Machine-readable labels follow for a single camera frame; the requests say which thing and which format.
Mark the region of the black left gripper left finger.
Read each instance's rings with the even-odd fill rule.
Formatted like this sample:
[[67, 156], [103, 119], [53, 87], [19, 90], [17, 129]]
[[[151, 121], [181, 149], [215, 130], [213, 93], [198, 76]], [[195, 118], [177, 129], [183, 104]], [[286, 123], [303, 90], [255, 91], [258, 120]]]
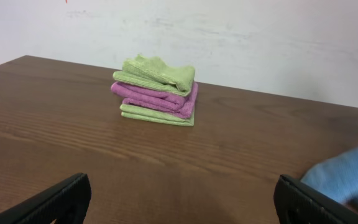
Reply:
[[91, 200], [85, 173], [77, 173], [0, 213], [0, 224], [83, 224]]

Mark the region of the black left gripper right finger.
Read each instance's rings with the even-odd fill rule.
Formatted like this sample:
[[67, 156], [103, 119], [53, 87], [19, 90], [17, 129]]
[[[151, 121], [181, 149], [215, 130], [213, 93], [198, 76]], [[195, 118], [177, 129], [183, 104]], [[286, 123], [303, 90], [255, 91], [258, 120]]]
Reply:
[[289, 175], [279, 177], [273, 201], [280, 224], [358, 224], [358, 214]]

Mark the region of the purple folded cloth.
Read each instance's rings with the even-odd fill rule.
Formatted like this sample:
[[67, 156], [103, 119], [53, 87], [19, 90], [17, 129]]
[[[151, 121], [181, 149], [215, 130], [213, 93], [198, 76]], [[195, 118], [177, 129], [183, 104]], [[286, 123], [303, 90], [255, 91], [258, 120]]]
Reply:
[[181, 119], [188, 119], [195, 108], [198, 94], [198, 84], [193, 82], [188, 96], [179, 96], [173, 93], [150, 90], [139, 86], [115, 82], [111, 91], [123, 97], [126, 105], [141, 106], [156, 111], [169, 113]]

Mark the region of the blue microfiber cloth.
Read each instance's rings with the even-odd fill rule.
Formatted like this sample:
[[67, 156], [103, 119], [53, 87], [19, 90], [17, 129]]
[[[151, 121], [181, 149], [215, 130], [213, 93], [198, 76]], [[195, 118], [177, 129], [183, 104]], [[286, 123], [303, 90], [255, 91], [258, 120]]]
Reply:
[[358, 206], [358, 147], [316, 164], [301, 182], [338, 203]]

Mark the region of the top green folded cloth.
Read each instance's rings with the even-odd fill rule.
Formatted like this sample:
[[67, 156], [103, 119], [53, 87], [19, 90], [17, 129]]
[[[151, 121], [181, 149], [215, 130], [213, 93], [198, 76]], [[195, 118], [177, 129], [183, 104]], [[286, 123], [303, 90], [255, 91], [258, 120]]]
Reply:
[[191, 65], [170, 67], [160, 57], [147, 58], [139, 54], [126, 59], [122, 70], [112, 76], [118, 82], [188, 96], [195, 79], [195, 68]]

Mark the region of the bottom green folded cloth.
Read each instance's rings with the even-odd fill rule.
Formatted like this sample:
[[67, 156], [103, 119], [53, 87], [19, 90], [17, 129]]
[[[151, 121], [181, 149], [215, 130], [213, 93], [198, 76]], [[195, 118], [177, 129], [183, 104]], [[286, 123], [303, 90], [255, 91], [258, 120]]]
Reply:
[[182, 119], [168, 113], [134, 105], [122, 104], [119, 109], [121, 110], [121, 116], [125, 118], [175, 126], [194, 126], [194, 113], [191, 113], [190, 118]]

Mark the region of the green folded cloth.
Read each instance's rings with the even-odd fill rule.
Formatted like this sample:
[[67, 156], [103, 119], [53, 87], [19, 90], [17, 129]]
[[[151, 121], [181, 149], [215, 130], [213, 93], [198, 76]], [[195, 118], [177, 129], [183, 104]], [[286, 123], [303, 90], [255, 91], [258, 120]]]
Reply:
[[125, 118], [175, 126], [194, 126], [194, 113], [191, 113], [190, 118], [182, 119], [168, 113], [134, 105], [122, 104], [119, 109], [121, 110], [121, 116]]
[[195, 79], [195, 68], [191, 65], [170, 67], [160, 57], [147, 58], [139, 54], [126, 59], [122, 70], [112, 76], [118, 82], [188, 96]]

